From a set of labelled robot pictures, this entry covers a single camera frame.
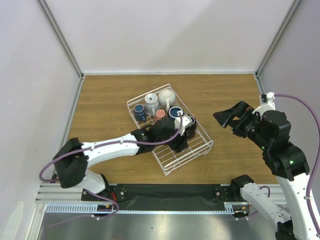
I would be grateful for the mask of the red mug white interior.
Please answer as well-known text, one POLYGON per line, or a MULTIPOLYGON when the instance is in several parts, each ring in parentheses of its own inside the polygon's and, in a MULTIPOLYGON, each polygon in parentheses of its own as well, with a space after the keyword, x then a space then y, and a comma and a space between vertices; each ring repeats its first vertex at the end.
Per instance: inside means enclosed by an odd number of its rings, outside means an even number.
POLYGON ((154 122, 156 123, 157 121, 163 119, 166 116, 166 112, 163 109, 159 109, 155 113, 154 117, 154 122))

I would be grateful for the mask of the dark blue enamel mug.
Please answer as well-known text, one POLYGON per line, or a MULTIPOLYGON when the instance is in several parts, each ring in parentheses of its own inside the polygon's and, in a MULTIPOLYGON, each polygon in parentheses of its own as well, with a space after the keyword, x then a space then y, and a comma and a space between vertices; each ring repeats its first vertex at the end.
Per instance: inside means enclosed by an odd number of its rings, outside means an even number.
POLYGON ((185 111, 180 106, 172 106, 167 112, 167 117, 172 120, 175 120, 176 118, 180 118, 180 116, 184 116, 184 115, 185 115, 185 111))

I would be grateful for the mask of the clear plastic cup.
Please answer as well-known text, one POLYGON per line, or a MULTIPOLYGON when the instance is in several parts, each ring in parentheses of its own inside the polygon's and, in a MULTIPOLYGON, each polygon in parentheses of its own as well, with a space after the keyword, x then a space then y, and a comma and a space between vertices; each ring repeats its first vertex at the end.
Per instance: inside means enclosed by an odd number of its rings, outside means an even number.
POLYGON ((160 109, 158 96, 155 93, 148 93, 144 97, 144 101, 145 112, 148 115, 155 117, 156 112, 160 109))

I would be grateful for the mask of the small dark blue cup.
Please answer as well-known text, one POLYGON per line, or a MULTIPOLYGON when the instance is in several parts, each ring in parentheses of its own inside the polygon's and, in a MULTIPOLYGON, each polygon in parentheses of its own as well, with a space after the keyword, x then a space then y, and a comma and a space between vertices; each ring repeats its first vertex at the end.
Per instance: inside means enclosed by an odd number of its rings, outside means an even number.
POLYGON ((133 115, 136 121, 145 123, 146 120, 146 111, 145 107, 142 104, 136 104, 133 108, 133 115))

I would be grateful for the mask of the white speckled mug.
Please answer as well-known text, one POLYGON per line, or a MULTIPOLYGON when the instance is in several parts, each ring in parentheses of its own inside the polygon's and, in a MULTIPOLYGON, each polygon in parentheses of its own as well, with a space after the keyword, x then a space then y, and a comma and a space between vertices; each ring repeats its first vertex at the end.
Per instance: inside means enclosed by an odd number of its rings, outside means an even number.
POLYGON ((160 106, 168 112, 176 103, 176 94, 171 89, 164 89, 158 93, 158 102, 160 106))

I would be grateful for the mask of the black mug white interior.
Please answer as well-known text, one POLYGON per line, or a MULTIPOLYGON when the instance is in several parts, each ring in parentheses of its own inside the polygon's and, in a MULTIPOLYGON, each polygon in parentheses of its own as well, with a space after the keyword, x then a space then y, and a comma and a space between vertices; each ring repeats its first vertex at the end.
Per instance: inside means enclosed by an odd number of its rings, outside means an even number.
POLYGON ((187 135, 188 139, 192 139, 196 135, 196 130, 197 130, 197 121, 196 118, 193 116, 189 116, 192 120, 192 124, 185 129, 185 133, 187 135))

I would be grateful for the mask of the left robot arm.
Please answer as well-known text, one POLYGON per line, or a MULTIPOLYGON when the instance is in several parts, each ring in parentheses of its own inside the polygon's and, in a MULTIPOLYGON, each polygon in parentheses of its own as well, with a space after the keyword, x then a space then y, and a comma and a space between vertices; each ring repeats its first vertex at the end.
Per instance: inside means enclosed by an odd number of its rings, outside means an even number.
POLYGON ((90 167, 111 159, 137 156, 152 152, 155 147, 168 145, 175 150, 186 148, 187 129, 194 123, 188 116, 164 117, 154 124, 133 130, 124 136, 98 141, 68 140, 53 158, 54 167, 63 189, 81 187, 98 200, 109 197, 106 177, 90 171, 90 167))

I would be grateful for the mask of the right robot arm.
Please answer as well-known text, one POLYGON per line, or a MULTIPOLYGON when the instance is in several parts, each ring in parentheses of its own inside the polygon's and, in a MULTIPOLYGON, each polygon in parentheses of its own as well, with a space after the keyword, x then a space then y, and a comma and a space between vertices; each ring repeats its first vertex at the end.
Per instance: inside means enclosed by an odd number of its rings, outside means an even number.
POLYGON ((315 226, 319 214, 308 208, 312 194, 307 192, 310 168, 303 151, 290 142, 291 123, 274 104, 257 109, 244 101, 213 117, 223 127, 231 127, 238 137, 248 138, 262 150, 262 158, 283 191, 289 212, 266 196, 247 174, 231 180, 230 195, 235 201, 246 200, 272 225, 278 240, 318 240, 315 226))

